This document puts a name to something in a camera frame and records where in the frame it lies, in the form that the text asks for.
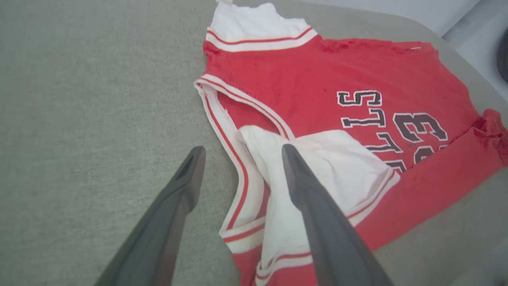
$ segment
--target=gray surface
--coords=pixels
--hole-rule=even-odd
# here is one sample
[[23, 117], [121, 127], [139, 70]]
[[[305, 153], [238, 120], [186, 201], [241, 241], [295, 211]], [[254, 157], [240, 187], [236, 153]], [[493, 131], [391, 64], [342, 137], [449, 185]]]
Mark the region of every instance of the gray surface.
[[507, 283], [508, 237], [455, 280], [452, 286], [506, 286]]
[[[260, 1], [249, 1], [251, 5]], [[216, 3], [0, 2], [0, 284], [91, 285], [195, 145], [207, 149], [174, 285], [238, 285], [217, 234], [237, 177], [192, 82]], [[508, 105], [460, 56], [407, 19], [275, 2], [325, 38], [422, 40], [479, 111]], [[447, 285], [508, 235], [506, 168], [376, 252], [398, 285]]]

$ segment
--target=red basketball jersey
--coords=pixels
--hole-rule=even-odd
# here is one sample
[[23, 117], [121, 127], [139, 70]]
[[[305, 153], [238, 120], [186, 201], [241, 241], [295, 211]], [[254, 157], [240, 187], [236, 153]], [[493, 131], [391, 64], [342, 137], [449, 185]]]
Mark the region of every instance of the red basketball jersey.
[[345, 130], [397, 169], [399, 183], [353, 223], [371, 250], [508, 164], [500, 114], [479, 115], [467, 87], [429, 43], [323, 39], [303, 19], [280, 17], [271, 4], [219, 2], [204, 51], [207, 69], [196, 87], [239, 174], [220, 235], [242, 285], [316, 284], [308, 253], [279, 257], [268, 270], [258, 264], [270, 191], [237, 139], [242, 126], [258, 125], [289, 140]]

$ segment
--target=red fabric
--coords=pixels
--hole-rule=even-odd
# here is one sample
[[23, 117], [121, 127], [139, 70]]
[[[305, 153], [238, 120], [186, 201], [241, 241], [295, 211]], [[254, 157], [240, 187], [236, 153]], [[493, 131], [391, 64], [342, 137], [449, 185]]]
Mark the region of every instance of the red fabric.
[[[508, 165], [508, 132], [499, 113], [487, 110], [480, 116], [467, 87], [440, 63], [438, 52], [428, 43], [323, 40], [316, 36], [300, 47], [285, 50], [226, 52], [210, 42], [205, 42], [204, 50], [208, 55], [207, 74], [266, 104], [296, 137], [343, 129], [364, 146], [380, 147], [386, 142], [379, 134], [389, 134], [400, 152], [375, 154], [383, 161], [403, 161], [407, 171], [356, 226], [371, 250], [457, 202]], [[360, 106], [338, 104], [338, 92], [348, 92], [350, 96], [345, 99], [351, 101], [354, 92], [368, 90], [378, 91], [382, 104], [368, 106], [373, 97], [363, 98]], [[277, 132], [255, 109], [224, 95], [219, 100], [237, 128], [256, 124]], [[382, 110], [385, 126], [345, 127], [344, 118], [374, 119], [376, 114], [369, 112], [370, 108]], [[424, 122], [424, 130], [418, 131], [415, 125], [397, 124], [395, 118], [404, 114], [427, 114], [438, 126]], [[416, 137], [404, 137], [404, 126]], [[442, 129], [446, 135], [435, 129]], [[408, 136], [419, 140], [411, 141]], [[416, 157], [422, 148], [432, 148], [434, 154], [418, 157], [423, 158], [419, 161]], [[233, 254], [242, 272], [242, 285], [253, 284], [260, 255], [260, 247]], [[268, 283], [296, 284], [316, 284], [311, 266], [278, 270]]]

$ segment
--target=red stripe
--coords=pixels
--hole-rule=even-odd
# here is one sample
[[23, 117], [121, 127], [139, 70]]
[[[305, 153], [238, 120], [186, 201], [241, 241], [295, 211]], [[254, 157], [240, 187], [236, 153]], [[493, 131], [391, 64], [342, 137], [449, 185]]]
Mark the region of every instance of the red stripe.
[[224, 90], [226, 90], [227, 92], [229, 92], [231, 95], [236, 96], [236, 97], [239, 97], [239, 98], [244, 99], [244, 100], [247, 100], [248, 102], [252, 103], [253, 105], [255, 105], [255, 106], [259, 107], [261, 110], [263, 110], [264, 112], [266, 112], [267, 114], [269, 114], [269, 115], [272, 117], [272, 120], [274, 120], [275, 122], [277, 122], [277, 123], [279, 124], [279, 126], [282, 128], [282, 131], [283, 131], [283, 133], [284, 133], [284, 136], [285, 136], [287, 139], [289, 139], [288, 134], [286, 133], [286, 130], [284, 129], [284, 127], [282, 126], [282, 124], [279, 122], [279, 120], [277, 120], [277, 118], [273, 117], [273, 116], [270, 114], [270, 112], [266, 111], [263, 107], [259, 106], [259, 105], [258, 105], [258, 104], [256, 104], [255, 102], [252, 102], [252, 101], [251, 101], [250, 99], [248, 99], [248, 98], [244, 98], [244, 97], [241, 97], [241, 96], [239, 96], [239, 95], [237, 95], [237, 94], [235, 94], [235, 93], [232, 93], [230, 90], [228, 90], [227, 88], [223, 87], [221, 84], [218, 84], [218, 83], [213, 82], [213, 81], [211, 81], [211, 80], [209, 80], [209, 79], [206, 79], [206, 78], [201, 78], [201, 79], [202, 79], [202, 80], [204, 80], [204, 81], [207, 81], [207, 82], [209, 82], [209, 83], [211, 83], [211, 84], [213, 84], [213, 85], [216, 85], [216, 86], [218, 86], [218, 87], [221, 87], [222, 89], [224, 89]]
[[209, 33], [213, 35], [219, 42], [228, 44], [228, 45], [236, 45], [236, 44], [243, 44], [243, 43], [266, 43], [266, 42], [278, 42], [278, 41], [285, 41], [285, 40], [298, 40], [301, 37], [303, 37], [307, 32], [312, 30], [312, 27], [309, 27], [307, 30], [305, 30], [303, 33], [301, 33], [297, 37], [286, 37], [286, 38], [278, 38], [278, 39], [259, 39], [259, 40], [243, 40], [243, 41], [237, 41], [237, 42], [226, 42], [219, 38], [214, 32], [208, 30], [206, 33]]
[[242, 197], [240, 198], [240, 203], [238, 204], [238, 207], [236, 208], [235, 213], [233, 214], [233, 217], [231, 218], [231, 220], [230, 220], [230, 222], [228, 224], [228, 228], [227, 229], [230, 230], [230, 229], [233, 228], [233, 225], [235, 224], [235, 221], [238, 218], [238, 214], [240, 213], [240, 210], [242, 209], [242, 206], [245, 203], [245, 198], [247, 198], [247, 188], [248, 188], [248, 185], [249, 185], [249, 178], [247, 176], [247, 169], [243, 165], [242, 160], [240, 160], [240, 157], [238, 156], [238, 154], [236, 153], [235, 149], [233, 148], [233, 146], [229, 142], [228, 138], [226, 137], [226, 134], [224, 134], [224, 131], [222, 130], [220, 124], [217, 121], [217, 119], [215, 118], [215, 115], [213, 115], [212, 109], [210, 108], [210, 102], [208, 102], [208, 98], [206, 96], [205, 96], [205, 99], [206, 99], [206, 104], [208, 106], [208, 110], [210, 111], [210, 115], [211, 115], [213, 121], [215, 122], [215, 125], [219, 129], [219, 132], [222, 135], [222, 137], [224, 138], [224, 141], [226, 141], [226, 143], [228, 144], [228, 147], [231, 149], [231, 152], [233, 152], [233, 155], [235, 156], [235, 158], [240, 163], [240, 166], [242, 167], [243, 177], [245, 178], [244, 179], [244, 183], [243, 183], [243, 191], [242, 191]]
[[395, 172], [392, 170], [392, 175], [390, 176], [390, 178], [386, 181], [386, 183], [383, 185], [383, 187], [381, 188], [381, 191], [377, 194], [376, 198], [368, 205], [364, 206], [361, 210], [353, 213], [353, 214], [350, 214], [349, 216], [347, 216], [348, 219], [356, 216], [357, 214], [363, 212], [366, 208], [372, 206], [372, 204], [374, 204], [377, 200], [377, 198], [379, 197], [379, 195], [381, 195], [381, 193], [383, 192], [383, 189], [386, 187], [386, 185], [388, 184], [388, 182], [393, 178], [393, 176], [395, 176]]
[[[307, 257], [307, 256], [310, 256], [311, 253], [310, 252], [307, 252], [307, 253], [301, 253], [301, 254], [284, 254], [284, 255], [281, 255], [277, 258], [277, 260], [275, 261], [275, 263], [277, 263], [279, 260], [281, 259], [292, 259], [292, 258], [303, 258], [303, 257]], [[267, 275], [265, 276], [260, 276], [258, 273], [256, 273], [256, 277], [258, 279], [261, 279], [261, 280], [264, 280], [266, 278], [268, 278], [268, 276], [270, 276], [271, 273], [268, 273]]]
[[259, 230], [262, 230], [264, 227], [265, 227], [265, 224], [263, 223], [263, 224], [260, 224], [256, 227], [254, 227], [253, 229], [246, 231], [244, 233], [240, 233], [238, 235], [234, 235], [234, 236], [230, 236], [230, 237], [225, 237], [224, 242], [228, 243], [228, 242], [232, 242], [232, 241], [236, 241], [236, 240], [248, 237], [249, 235], [258, 232]]

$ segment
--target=striped trim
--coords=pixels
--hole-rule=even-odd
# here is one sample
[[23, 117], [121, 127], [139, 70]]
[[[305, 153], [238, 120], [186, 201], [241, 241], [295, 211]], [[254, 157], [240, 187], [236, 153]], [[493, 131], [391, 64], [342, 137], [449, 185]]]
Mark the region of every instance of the striped trim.
[[256, 272], [256, 286], [264, 286], [270, 282], [271, 277], [280, 269], [293, 268], [304, 266], [312, 263], [312, 255], [310, 252], [299, 253], [299, 254], [284, 254], [279, 256], [275, 263], [270, 267], [270, 270], [260, 271], [258, 264], [258, 270]]
[[263, 177], [246, 147], [235, 137], [236, 126], [220, 105], [217, 90], [209, 83], [195, 83], [208, 120], [238, 172], [238, 187], [219, 231], [232, 253], [243, 253], [263, 242], [265, 217], [257, 218], [263, 201]]
[[300, 35], [296, 37], [227, 42], [219, 38], [217, 33], [211, 28], [208, 28], [206, 31], [205, 41], [212, 43], [214, 46], [221, 50], [229, 52], [264, 51], [296, 48], [304, 45], [317, 35], [318, 33], [310, 26], [308, 26], [304, 31], [302, 31]]
[[245, 103], [253, 108], [255, 108], [257, 111], [261, 112], [264, 116], [266, 116], [270, 121], [275, 125], [277, 130], [279, 131], [280, 135], [287, 138], [288, 140], [295, 139], [295, 135], [291, 131], [291, 128], [287, 125], [287, 123], [270, 107], [268, 107], [263, 102], [253, 98], [252, 96], [248, 95], [247, 93], [225, 83], [222, 79], [213, 76], [211, 74], [204, 74], [201, 76], [200, 79], [198, 79], [196, 82], [198, 83], [204, 83], [207, 85], [212, 84], [213, 88], [217, 91], [220, 91], [221, 93], [227, 95], [231, 99]]

